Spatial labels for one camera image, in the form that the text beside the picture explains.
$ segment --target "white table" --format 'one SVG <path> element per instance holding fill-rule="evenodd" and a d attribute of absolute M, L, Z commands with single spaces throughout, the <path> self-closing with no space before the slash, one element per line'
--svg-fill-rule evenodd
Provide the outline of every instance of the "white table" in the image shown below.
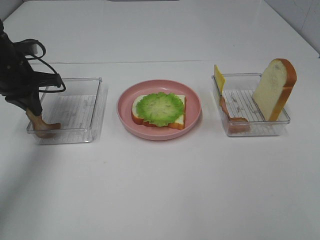
<path fill-rule="evenodd" d="M 211 95 L 214 64 L 262 72 L 269 61 L 55 64 L 63 78 L 109 85 L 92 143 L 35 145 L 23 111 L 2 97 L 0 239 L 318 240 L 319 60 L 292 62 L 298 81 L 281 136 L 228 137 Z M 189 133 L 155 142 L 124 129 L 116 102 L 149 79 L 198 93 L 202 118 Z"/>
<path fill-rule="evenodd" d="M 263 0 L 27 1 L 4 28 L 50 63 L 319 57 Z"/>

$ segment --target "clear plastic container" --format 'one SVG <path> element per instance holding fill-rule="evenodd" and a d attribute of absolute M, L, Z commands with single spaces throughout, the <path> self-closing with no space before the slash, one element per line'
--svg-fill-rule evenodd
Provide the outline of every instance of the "clear plastic container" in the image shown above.
<path fill-rule="evenodd" d="M 65 78 L 63 82 L 66 91 L 44 93 L 40 99 L 42 119 L 48 124 L 61 123 L 61 129 L 33 130 L 31 122 L 26 128 L 39 145 L 89 143 L 100 135 L 108 86 L 100 77 Z M 38 137 L 43 134 L 51 137 Z"/>
<path fill-rule="evenodd" d="M 278 136 L 290 123 L 290 117 L 285 109 L 277 121 L 265 121 L 263 114 L 252 99 L 252 94 L 261 80 L 261 73 L 231 73 L 223 74 L 226 82 L 223 87 L 223 97 L 230 118 L 245 118 L 247 121 L 232 121 L 220 106 L 222 97 L 216 79 L 213 79 L 213 96 L 219 109 L 222 124 L 230 137 L 245 136 Z"/>

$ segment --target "pink plate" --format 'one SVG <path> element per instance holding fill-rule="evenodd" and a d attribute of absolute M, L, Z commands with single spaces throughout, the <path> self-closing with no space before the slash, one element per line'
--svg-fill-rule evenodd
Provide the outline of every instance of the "pink plate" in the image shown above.
<path fill-rule="evenodd" d="M 131 117 L 134 100 L 140 95 L 164 92 L 185 95 L 185 128 L 151 127 L 135 124 Z M 123 92 L 117 102 L 117 113 L 124 127 L 132 134 L 148 140 L 163 141 L 180 137 L 187 133 L 198 121 L 201 102 L 198 95 L 188 86 L 171 80 L 148 80 L 137 83 Z"/>

